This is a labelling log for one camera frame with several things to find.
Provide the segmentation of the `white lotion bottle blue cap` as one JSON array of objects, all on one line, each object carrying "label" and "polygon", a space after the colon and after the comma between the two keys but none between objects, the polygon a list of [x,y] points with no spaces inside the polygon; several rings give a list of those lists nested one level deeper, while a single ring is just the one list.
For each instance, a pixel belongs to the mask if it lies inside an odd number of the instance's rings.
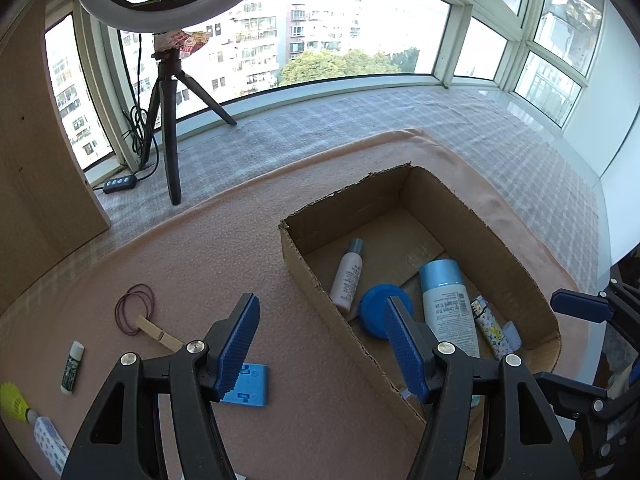
[{"label": "white lotion bottle blue cap", "polygon": [[420,266],[419,278],[425,323],[434,336],[479,358],[480,345],[459,265],[452,259],[436,259]]}]

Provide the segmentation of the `black tripod stand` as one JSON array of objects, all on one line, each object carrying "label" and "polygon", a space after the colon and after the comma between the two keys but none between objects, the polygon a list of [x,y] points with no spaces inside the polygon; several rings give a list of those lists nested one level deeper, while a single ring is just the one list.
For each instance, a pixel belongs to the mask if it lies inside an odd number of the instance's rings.
[{"label": "black tripod stand", "polygon": [[143,168],[149,160],[154,140],[154,125],[156,118],[160,117],[168,194],[171,203],[178,206],[182,200],[177,144],[178,82],[182,82],[191,93],[195,94],[226,124],[235,126],[236,120],[193,77],[182,69],[179,49],[171,48],[156,52],[153,54],[153,58],[157,60],[158,73],[152,88],[148,112],[142,120],[143,140],[140,168]]}]

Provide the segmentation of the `wooden clothespin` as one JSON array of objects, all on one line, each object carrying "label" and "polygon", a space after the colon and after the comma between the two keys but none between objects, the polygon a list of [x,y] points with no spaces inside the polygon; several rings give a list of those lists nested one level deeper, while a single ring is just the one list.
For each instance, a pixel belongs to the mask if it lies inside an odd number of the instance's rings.
[{"label": "wooden clothespin", "polygon": [[136,319],[136,326],[142,333],[148,335],[153,340],[161,344],[166,349],[172,352],[178,352],[182,346],[183,342],[177,339],[176,337],[168,334],[166,330],[160,328],[160,326],[155,325],[148,318],[145,318],[142,315],[139,315]]}]

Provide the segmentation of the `star pattern tissue pack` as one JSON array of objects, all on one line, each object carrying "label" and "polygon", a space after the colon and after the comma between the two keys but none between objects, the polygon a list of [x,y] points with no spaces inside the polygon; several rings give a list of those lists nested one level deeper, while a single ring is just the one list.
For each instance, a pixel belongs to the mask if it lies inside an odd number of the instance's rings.
[{"label": "star pattern tissue pack", "polygon": [[47,417],[39,416],[35,421],[34,438],[53,471],[61,477],[70,449],[56,430],[53,422]]}]

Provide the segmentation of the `small translucent cap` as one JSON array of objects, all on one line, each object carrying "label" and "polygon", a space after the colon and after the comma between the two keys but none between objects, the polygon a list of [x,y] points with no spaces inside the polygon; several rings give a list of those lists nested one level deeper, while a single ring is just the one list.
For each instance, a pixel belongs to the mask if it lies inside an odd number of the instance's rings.
[{"label": "small translucent cap", "polygon": [[513,352],[521,349],[522,340],[518,329],[512,321],[505,322],[502,326],[502,332],[506,342]]}]

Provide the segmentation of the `cardboard box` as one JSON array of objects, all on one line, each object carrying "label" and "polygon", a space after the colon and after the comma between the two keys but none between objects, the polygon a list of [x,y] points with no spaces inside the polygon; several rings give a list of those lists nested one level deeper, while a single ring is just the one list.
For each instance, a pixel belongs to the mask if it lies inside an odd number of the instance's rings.
[{"label": "cardboard box", "polygon": [[280,225],[283,258],[334,338],[413,434],[425,418],[401,396],[405,379],[386,338],[386,299],[399,297],[437,338],[493,358],[494,338],[474,320],[510,322],[532,372],[550,372],[561,353],[549,297],[566,276],[532,233],[477,174],[444,183],[400,165],[299,209]]}]

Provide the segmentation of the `small pink travel bottle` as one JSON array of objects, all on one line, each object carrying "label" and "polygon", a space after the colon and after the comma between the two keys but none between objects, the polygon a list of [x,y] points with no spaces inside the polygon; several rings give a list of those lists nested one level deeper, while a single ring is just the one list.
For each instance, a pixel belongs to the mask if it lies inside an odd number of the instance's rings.
[{"label": "small pink travel bottle", "polygon": [[347,314],[352,307],[362,271],[363,240],[353,238],[338,264],[329,296],[338,310]]}]

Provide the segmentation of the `blue phone stand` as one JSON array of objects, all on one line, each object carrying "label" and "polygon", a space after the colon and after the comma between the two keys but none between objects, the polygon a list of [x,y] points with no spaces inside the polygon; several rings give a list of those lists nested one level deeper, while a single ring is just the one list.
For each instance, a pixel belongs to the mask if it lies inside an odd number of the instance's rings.
[{"label": "blue phone stand", "polygon": [[245,363],[232,390],[222,402],[264,408],[268,404],[269,368],[262,364]]}]

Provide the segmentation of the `blue round container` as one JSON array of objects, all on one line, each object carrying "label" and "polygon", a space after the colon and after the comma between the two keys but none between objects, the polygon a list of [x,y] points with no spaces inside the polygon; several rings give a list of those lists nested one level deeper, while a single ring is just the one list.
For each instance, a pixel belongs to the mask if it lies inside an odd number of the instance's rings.
[{"label": "blue round container", "polygon": [[387,340],[385,312],[388,300],[397,297],[410,314],[414,313],[413,303],[408,294],[399,286],[379,284],[368,289],[358,304],[358,318],[362,329],[370,336]]}]

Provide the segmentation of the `green lip balm stick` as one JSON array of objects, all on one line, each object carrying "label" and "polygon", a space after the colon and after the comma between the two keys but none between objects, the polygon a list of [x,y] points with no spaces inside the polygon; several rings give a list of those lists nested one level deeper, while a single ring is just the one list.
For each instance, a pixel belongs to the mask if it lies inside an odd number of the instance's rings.
[{"label": "green lip balm stick", "polygon": [[84,352],[85,346],[78,340],[74,340],[70,346],[70,352],[68,352],[61,380],[61,391],[68,396],[74,391],[75,382]]}]

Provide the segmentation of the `patterned lighter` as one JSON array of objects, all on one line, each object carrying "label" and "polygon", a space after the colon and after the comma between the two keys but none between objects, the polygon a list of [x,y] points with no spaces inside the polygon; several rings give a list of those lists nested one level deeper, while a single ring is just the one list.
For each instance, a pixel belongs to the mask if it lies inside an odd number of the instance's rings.
[{"label": "patterned lighter", "polygon": [[475,324],[488,342],[494,357],[501,360],[511,354],[513,349],[510,342],[491,312],[488,301],[483,296],[477,296],[471,301],[471,309]]}]

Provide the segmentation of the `yellow shuttlecock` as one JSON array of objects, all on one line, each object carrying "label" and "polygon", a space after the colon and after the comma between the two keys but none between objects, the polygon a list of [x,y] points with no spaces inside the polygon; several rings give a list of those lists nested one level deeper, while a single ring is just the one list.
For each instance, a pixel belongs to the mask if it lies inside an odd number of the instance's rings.
[{"label": "yellow shuttlecock", "polygon": [[12,382],[1,384],[1,408],[6,414],[34,426],[39,415],[29,406],[19,388]]}]

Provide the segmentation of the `large oak wood board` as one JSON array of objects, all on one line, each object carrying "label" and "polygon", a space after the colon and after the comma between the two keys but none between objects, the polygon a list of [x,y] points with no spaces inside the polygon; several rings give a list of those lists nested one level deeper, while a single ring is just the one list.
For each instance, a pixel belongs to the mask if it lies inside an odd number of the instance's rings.
[{"label": "large oak wood board", "polygon": [[1,45],[1,307],[110,226],[54,108],[44,0]]}]

